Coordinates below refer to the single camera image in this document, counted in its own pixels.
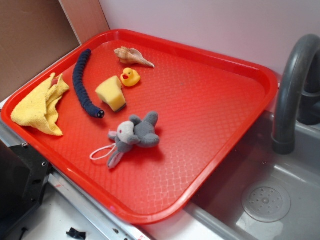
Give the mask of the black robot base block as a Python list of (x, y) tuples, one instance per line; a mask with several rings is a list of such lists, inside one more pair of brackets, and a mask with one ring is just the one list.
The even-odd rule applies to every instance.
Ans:
[(51, 164), (32, 146), (0, 143), (0, 238), (43, 202)]

